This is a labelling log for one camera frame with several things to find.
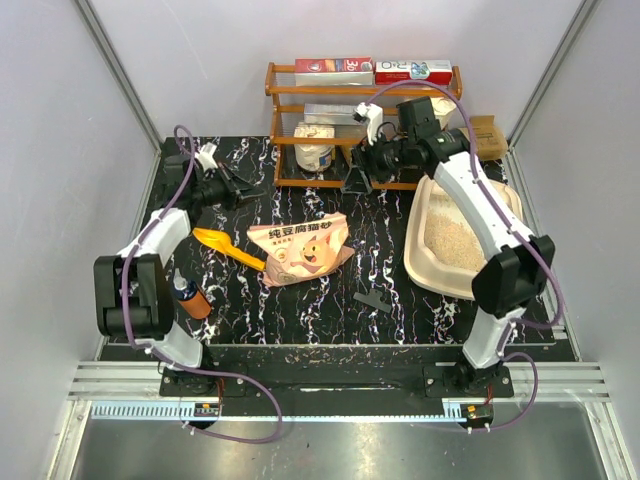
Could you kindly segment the yellow plastic litter scoop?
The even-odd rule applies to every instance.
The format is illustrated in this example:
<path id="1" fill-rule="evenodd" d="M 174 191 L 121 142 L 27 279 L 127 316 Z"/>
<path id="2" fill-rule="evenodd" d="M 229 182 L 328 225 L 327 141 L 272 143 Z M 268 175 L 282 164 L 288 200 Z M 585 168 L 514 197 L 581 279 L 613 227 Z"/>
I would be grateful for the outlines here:
<path id="1" fill-rule="evenodd" d="M 238 247 L 234 246 L 230 236 L 223 231 L 194 228 L 192 230 L 192 234 L 201 244 L 227 257 L 230 257 L 247 267 L 250 267 L 259 272 L 265 270 L 265 261 L 251 256 Z"/>

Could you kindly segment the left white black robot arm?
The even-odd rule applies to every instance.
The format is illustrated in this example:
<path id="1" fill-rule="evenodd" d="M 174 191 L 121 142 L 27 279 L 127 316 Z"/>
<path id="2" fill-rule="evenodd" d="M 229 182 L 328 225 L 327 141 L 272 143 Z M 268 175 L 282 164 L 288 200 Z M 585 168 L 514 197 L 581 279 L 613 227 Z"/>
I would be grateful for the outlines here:
<path id="1" fill-rule="evenodd" d="M 183 370 L 182 384 L 195 395 L 213 390 L 215 369 L 203 362 L 203 345 L 175 320 L 165 267 L 207 207 L 235 210 L 264 194 L 210 154 L 194 160 L 169 157 L 160 177 L 164 199 L 135 239 L 93 266 L 97 327 L 105 337 L 128 341 Z"/>

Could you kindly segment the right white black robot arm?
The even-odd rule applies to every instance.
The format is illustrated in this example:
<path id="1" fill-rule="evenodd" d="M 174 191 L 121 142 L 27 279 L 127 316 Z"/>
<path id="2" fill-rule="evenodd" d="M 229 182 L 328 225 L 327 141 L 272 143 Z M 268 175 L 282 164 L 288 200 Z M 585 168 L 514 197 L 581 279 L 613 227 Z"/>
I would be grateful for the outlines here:
<path id="1" fill-rule="evenodd" d="M 512 214 L 481 171 L 470 136 L 458 129 L 442 130 L 430 98 L 400 103 L 397 113 L 399 133 L 388 139 L 382 132 L 381 107 L 365 102 L 355 107 L 353 117 L 366 126 L 367 136 L 351 150 L 342 190 L 368 194 L 373 183 L 412 167 L 434 180 L 461 211 L 487 262 L 471 281 L 476 316 L 462 357 L 446 369 L 444 383 L 476 396 L 498 377 L 511 332 L 543 291 L 555 245 Z"/>

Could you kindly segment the pink cat litter bag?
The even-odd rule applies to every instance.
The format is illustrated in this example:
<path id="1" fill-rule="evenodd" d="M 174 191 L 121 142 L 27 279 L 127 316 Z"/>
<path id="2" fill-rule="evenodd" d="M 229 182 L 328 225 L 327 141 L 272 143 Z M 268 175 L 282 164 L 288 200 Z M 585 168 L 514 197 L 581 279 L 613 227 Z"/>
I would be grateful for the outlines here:
<path id="1" fill-rule="evenodd" d="M 292 225 L 256 225 L 248 238 L 267 254 L 263 282 L 283 287 L 330 275 L 355 253 L 346 245 L 347 218 L 342 213 Z"/>

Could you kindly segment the black bag clip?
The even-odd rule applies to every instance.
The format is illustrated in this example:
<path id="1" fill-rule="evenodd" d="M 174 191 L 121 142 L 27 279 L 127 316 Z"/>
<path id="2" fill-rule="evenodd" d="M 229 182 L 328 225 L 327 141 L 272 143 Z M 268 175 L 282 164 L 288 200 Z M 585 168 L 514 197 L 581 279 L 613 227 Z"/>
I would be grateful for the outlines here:
<path id="1" fill-rule="evenodd" d="M 355 292 L 353 299 L 386 314 L 389 314 L 392 311 L 392 306 L 383 301 L 382 292 L 376 289 L 370 289 L 366 294 Z"/>

